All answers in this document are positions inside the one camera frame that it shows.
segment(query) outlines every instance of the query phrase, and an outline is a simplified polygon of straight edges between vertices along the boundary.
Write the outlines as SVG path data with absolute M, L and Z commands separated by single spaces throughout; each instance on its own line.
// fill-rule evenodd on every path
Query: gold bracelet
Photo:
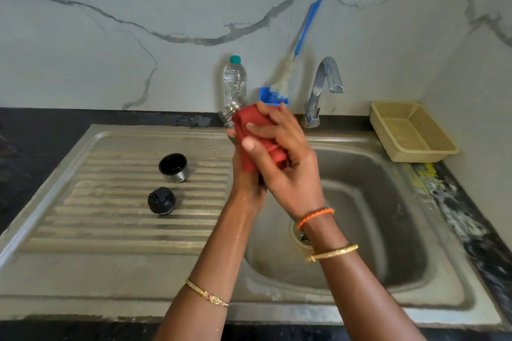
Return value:
M 357 248 L 359 248 L 359 246 L 357 244 L 354 244 L 354 245 L 350 245 L 349 247 L 340 248 L 340 249 L 336 249 L 331 252 L 327 252 L 325 254 L 311 255 L 311 256 L 308 256 L 305 260 L 306 260 L 306 263 L 316 262 L 319 259 L 328 259 L 328 258 L 333 258 L 338 255 L 347 254 L 349 252 L 355 251 Z
M 189 278 L 185 279 L 185 284 L 189 286 L 192 290 L 199 293 L 204 299 L 207 301 L 212 302 L 214 305 L 222 306 L 222 307 L 228 307 L 229 303 L 223 301 L 219 297 L 216 297 L 215 295 L 210 294 L 208 291 L 203 290 L 202 288 L 196 286 L 194 283 L 190 281 Z

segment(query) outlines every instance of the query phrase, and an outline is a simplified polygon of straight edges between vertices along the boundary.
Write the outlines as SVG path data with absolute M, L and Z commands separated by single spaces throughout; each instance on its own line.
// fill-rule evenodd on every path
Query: forearm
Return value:
M 316 254 L 349 245 L 331 215 L 311 219 L 304 230 Z M 352 340 L 424 340 L 357 251 L 320 260 L 320 264 Z
M 229 201 L 208 238 L 190 280 L 229 302 L 247 246 L 255 212 L 245 203 Z M 202 298 L 184 285 L 176 295 L 158 329 L 155 341 L 221 338 L 227 309 Z

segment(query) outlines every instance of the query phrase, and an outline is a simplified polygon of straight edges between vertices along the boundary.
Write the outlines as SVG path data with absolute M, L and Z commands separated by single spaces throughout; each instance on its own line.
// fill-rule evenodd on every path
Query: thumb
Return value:
M 242 147 L 253 159 L 265 183 L 269 184 L 277 176 L 283 175 L 270 157 L 267 149 L 258 140 L 247 136 L 242 140 Z

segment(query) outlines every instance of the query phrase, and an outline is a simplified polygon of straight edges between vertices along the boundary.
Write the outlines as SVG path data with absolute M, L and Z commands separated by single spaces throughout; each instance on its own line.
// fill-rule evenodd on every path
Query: plastic basket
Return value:
M 373 102 L 370 122 L 394 162 L 433 163 L 459 148 L 416 102 Z

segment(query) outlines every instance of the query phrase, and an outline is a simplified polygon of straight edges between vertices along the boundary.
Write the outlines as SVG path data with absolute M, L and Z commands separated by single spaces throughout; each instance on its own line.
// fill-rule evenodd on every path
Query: hand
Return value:
M 298 220 L 325 207 L 318 162 L 315 151 L 306 140 L 301 126 L 293 114 L 281 103 L 274 111 L 258 102 L 259 111 L 270 117 L 276 125 L 259 127 L 248 123 L 246 128 L 253 135 L 276 142 L 288 150 L 290 167 L 279 170 L 267 150 L 250 136 L 242 140 L 242 146 L 252 157 L 261 172 L 265 184 L 279 204 Z
M 235 130 L 226 130 L 229 137 L 237 137 Z M 267 188 L 259 184 L 258 173 L 245 173 L 242 171 L 242 161 L 240 160 L 240 146 L 237 145 L 233 155 L 233 187 L 228 198 L 228 203 L 236 203 L 242 208 L 247 208 L 250 212 L 256 214 L 259 212 L 265 196 Z

